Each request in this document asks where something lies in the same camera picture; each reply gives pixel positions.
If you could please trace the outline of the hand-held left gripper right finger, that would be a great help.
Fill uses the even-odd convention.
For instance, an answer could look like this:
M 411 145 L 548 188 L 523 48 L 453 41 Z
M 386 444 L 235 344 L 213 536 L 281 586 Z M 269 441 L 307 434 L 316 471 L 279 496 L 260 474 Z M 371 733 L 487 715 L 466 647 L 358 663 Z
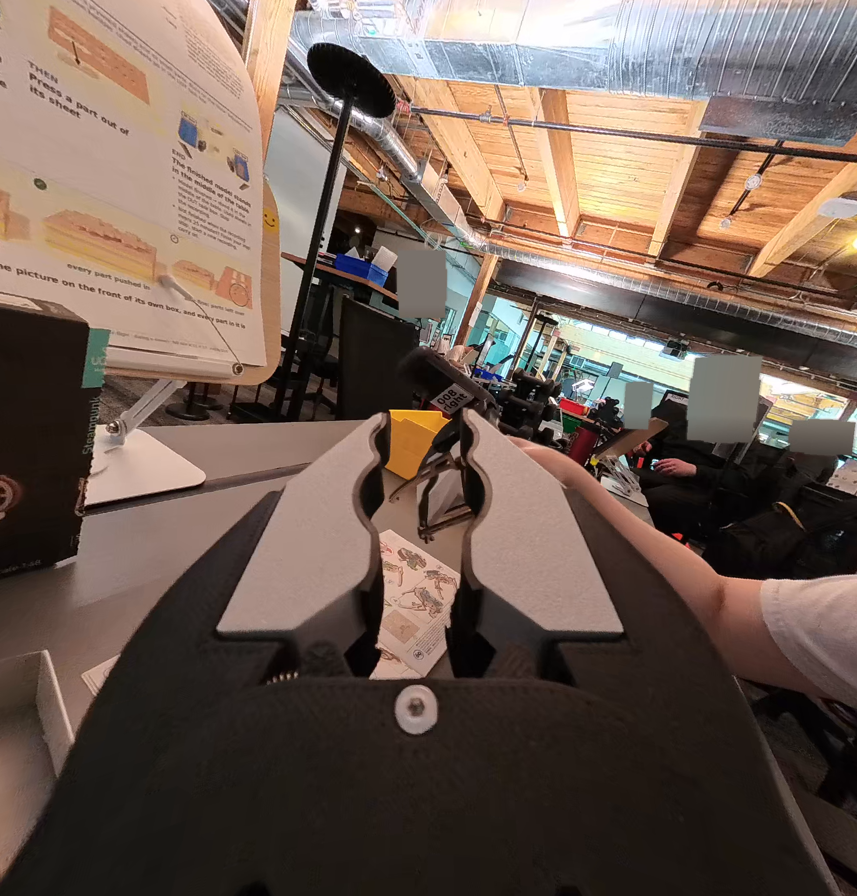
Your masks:
M 446 630 L 454 676 L 484 676 L 510 648 L 543 670 L 559 644 L 624 636 L 562 484 L 472 409 L 460 420 L 467 508 Z

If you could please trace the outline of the black model kit box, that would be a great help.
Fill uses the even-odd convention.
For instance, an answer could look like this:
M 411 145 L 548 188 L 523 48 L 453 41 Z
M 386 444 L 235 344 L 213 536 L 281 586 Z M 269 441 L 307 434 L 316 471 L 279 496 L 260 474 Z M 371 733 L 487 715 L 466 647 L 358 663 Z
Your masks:
M 0 293 L 0 579 L 77 554 L 109 331 Z

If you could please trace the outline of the white document stand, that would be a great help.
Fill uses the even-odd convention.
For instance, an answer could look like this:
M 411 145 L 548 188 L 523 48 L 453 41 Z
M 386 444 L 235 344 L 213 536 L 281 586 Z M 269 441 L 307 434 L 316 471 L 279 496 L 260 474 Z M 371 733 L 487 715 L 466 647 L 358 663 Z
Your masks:
M 265 339 L 265 364 L 237 364 L 232 372 L 219 362 L 193 359 L 191 380 L 167 371 L 128 410 L 96 430 L 91 474 L 86 487 L 85 508 L 102 507 L 131 498 L 158 496 L 199 487 L 205 473 L 152 435 L 143 423 L 177 390 L 187 385 L 248 386 L 263 383 L 281 359 L 280 228 L 279 211 L 268 179 L 264 178 L 264 223 L 259 279 L 260 318 Z

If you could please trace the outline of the silver air duct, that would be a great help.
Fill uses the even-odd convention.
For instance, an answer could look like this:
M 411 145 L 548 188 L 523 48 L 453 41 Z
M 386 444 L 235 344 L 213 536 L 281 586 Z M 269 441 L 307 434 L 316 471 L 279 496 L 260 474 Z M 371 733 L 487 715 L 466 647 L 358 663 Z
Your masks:
M 857 1 L 312 2 L 290 40 L 412 79 L 857 105 Z

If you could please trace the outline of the black backpack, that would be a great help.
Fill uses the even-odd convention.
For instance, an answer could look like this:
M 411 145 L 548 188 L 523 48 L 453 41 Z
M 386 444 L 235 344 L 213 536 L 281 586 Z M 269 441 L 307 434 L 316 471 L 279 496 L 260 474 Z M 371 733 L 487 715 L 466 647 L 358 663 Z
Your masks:
M 702 558 L 717 574 L 755 581 L 856 574 L 857 497 L 803 487 L 791 502 L 721 529 Z

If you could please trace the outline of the blue bin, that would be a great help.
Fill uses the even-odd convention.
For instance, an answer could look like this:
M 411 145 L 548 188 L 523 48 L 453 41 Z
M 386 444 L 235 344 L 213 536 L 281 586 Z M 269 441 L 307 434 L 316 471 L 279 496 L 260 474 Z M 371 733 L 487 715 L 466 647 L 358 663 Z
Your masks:
M 349 254 L 337 254 L 334 267 L 339 272 L 366 280 L 377 287 L 384 287 L 388 277 L 388 271 Z

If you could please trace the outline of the wooden model assembly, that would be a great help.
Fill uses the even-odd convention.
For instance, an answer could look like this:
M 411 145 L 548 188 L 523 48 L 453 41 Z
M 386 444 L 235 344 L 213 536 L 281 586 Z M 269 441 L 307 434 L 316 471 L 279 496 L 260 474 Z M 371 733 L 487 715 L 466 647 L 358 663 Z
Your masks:
M 416 475 L 396 487 L 386 500 L 398 503 L 405 496 L 415 501 L 417 534 L 429 543 L 441 531 L 474 518 L 464 495 L 464 466 L 460 447 L 443 452 L 432 450 Z

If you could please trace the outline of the black floor lamp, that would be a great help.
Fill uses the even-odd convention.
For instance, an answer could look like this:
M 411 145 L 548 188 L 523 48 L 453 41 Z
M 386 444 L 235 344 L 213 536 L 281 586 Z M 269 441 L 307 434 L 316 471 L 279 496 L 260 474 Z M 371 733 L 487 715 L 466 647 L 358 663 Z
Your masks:
M 307 69 L 318 88 L 341 102 L 341 112 L 282 358 L 274 407 L 274 417 L 278 422 L 296 422 L 300 419 L 303 396 L 311 374 L 313 344 L 318 339 L 318 333 L 310 327 L 310 297 L 352 111 L 357 110 L 374 118 L 388 118 L 396 106 L 395 94 L 384 76 L 366 58 L 349 49 L 332 43 L 316 43 L 307 51 Z

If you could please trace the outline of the background document stand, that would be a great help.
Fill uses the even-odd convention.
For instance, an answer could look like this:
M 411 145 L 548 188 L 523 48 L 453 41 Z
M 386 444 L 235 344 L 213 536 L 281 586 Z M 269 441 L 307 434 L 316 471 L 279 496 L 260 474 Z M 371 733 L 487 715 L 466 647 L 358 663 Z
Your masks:
M 642 446 L 668 427 L 666 420 L 651 418 L 645 429 L 622 429 L 602 437 L 591 453 L 591 471 L 597 480 L 614 483 L 615 493 L 632 498 L 640 493 L 638 477 L 631 472 L 623 458 L 635 454 Z

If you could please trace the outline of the printed instruction sheet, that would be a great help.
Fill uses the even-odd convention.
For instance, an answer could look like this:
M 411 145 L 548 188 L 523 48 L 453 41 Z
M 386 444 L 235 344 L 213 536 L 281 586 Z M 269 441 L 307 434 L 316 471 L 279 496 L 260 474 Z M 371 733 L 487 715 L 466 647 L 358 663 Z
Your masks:
M 262 130 L 203 1 L 0 1 L 0 304 L 262 365 Z

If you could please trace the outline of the black office chair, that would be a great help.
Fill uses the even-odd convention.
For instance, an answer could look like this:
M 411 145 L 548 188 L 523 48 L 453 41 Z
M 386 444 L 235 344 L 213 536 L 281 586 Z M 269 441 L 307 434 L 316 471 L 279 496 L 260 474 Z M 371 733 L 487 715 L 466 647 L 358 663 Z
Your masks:
M 410 410 L 414 393 L 399 372 L 419 345 L 417 327 L 344 298 L 338 349 L 337 419 L 365 420 L 378 412 Z

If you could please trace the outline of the white cardboard tray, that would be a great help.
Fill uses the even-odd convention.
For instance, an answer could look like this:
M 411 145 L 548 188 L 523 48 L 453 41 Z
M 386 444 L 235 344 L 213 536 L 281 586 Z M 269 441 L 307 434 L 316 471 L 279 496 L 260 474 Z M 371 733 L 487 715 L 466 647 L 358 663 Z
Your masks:
M 0 660 L 0 875 L 41 817 L 75 740 L 48 651 Z

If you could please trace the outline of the white card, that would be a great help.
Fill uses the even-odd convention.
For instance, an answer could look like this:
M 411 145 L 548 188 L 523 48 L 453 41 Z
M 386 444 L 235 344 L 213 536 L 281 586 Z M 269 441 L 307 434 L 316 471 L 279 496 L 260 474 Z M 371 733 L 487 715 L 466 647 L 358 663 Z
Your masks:
M 117 664 L 119 658 L 120 655 L 108 658 L 82 673 L 81 678 L 93 697 L 103 688 L 109 673 Z

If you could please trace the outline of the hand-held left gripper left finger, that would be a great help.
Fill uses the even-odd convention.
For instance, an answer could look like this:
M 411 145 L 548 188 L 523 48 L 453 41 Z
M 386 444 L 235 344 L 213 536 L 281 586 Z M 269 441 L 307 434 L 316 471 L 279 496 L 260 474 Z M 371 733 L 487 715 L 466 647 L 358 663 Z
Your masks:
M 361 423 L 283 489 L 217 626 L 276 636 L 299 651 L 376 647 L 383 614 L 380 537 L 390 414 Z

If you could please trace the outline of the yellow plastic bin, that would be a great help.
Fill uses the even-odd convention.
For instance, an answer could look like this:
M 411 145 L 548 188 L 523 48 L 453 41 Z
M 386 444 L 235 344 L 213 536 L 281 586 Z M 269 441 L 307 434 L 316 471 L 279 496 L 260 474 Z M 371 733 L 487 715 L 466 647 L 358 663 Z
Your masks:
M 386 468 L 405 481 L 417 476 L 434 438 L 450 422 L 436 410 L 390 411 L 390 456 Z

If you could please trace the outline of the person's right forearm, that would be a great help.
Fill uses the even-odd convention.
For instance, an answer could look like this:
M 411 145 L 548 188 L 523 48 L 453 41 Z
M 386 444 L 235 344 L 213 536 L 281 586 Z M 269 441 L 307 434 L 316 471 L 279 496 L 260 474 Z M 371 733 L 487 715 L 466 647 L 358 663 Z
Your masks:
M 763 619 L 759 582 L 717 574 L 691 550 L 624 508 L 565 455 L 520 438 L 509 440 L 564 487 L 577 491 L 639 550 L 683 599 L 736 676 L 790 686 L 795 670 Z

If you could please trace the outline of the black ceiling pipe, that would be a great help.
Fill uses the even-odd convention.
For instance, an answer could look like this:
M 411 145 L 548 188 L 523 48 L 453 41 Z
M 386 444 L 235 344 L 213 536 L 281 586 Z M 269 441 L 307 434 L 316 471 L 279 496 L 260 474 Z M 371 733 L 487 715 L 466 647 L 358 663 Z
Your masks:
M 464 124 L 498 126 L 507 130 L 525 129 L 547 133 L 568 133 L 580 136 L 662 143 L 671 146 L 713 149 L 737 153 L 746 152 L 763 156 L 780 156 L 789 159 L 857 164 L 857 152 L 790 146 L 785 140 L 761 141 L 745 135 L 736 136 L 735 138 L 728 138 L 725 136 L 691 136 L 678 133 L 641 131 L 635 129 L 581 126 L 566 122 L 546 121 L 541 120 L 540 118 L 516 118 L 511 115 L 495 116 L 489 111 L 474 114 L 460 110 L 418 106 L 403 100 L 397 101 L 397 108 L 402 113 L 407 113 L 420 118 L 441 118 L 463 122 Z

